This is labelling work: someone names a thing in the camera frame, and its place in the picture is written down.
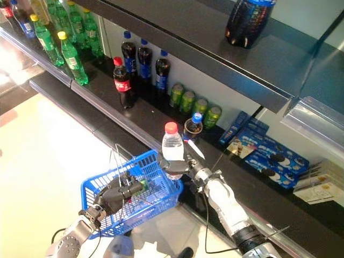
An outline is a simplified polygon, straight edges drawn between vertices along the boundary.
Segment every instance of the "cable wire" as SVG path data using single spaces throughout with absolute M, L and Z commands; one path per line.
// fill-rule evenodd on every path
M 206 229 L 205 229 L 205 244 L 204 244 L 205 252 L 207 254 L 219 254 L 219 253 L 224 253 L 224 252 L 228 252 L 228 251 L 238 250 L 238 248 L 235 247 L 235 248 L 230 248 L 230 249 L 221 250 L 221 251 L 215 251 L 215 252 L 208 252 L 207 251 L 207 249 L 206 249 L 206 240 L 207 240 L 208 228 L 209 228 L 209 206 L 208 206 L 208 202 L 206 201 L 204 191 L 202 192 L 202 195 L 203 195 L 203 200 L 204 200 L 204 204 L 205 204 L 205 208 L 206 208 Z

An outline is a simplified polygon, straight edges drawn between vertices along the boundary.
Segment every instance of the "water bottle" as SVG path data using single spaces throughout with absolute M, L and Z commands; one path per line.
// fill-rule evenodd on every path
M 184 160 L 183 140 L 178 133 L 177 124 L 174 122 L 165 124 L 165 135 L 162 139 L 162 155 L 166 160 Z M 166 175 L 171 180 L 177 180 L 182 177 L 182 175 Z
M 265 28 L 277 0 L 238 0 L 226 27 L 226 38 L 233 46 L 251 48 Z

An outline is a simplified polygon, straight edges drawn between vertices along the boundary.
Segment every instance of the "green soda can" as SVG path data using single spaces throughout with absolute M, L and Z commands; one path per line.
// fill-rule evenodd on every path
M 213 106 L 211 109 L 209 109 L 204 118 L 204 128 L 213 128 L 216 122 L 219 120 L 221 113 L 222 110 L 218 106 Z
M 195 102 L 192 113 L 200 113 L 202 116 L 204 116 L 207 109 L 208 101 L 206 99 L 200 98 L 198 101 Z
M 184 88 L 183 85 L 180 83 L 174 84 L 171 90 L 171 97 L 170 97 L 170 106 L 172 108 L 177 108 L 181 101 L 183 96 Z
M 182 97 L 182 102 L 179 107 L 179 111 L 183 114 L 188 114 L 192 110 L 192 105 L 195 101 L 195 94 L 192 91 L 187 91 Z

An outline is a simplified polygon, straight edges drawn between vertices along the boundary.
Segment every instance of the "coca-cola bottle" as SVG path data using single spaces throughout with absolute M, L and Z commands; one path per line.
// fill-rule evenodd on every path
M 130 86 L 129 74 L 123 66 L 122 58 L 113 58 L 114 70 L 113 79 L 119 93 L 119 101 L 124 109 L 129 109 L 134 105 L 132 89 Z

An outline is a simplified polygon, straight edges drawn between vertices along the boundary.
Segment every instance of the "pepsi bottle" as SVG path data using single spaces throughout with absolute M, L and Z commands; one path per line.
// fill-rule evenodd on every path
M 277 0 L 238 0 L 226 27 L 233 46 L 251 48 L 265 28 Z

